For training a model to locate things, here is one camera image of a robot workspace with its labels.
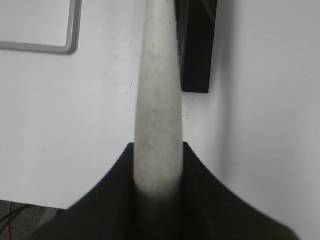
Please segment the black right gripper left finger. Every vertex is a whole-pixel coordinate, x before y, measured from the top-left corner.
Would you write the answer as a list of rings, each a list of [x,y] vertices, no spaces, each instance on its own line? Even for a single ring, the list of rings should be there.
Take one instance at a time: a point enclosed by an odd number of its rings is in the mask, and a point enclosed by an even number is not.
[[[40,226],[31,240],[135,240],[134,145],[82,199]]]

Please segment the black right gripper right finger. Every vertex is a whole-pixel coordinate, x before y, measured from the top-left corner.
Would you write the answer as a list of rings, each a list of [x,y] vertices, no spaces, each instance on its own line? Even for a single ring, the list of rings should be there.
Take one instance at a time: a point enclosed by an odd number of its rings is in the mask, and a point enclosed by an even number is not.
[[[183,144],[182,240],[297,240],[289,227],[247,204]]]

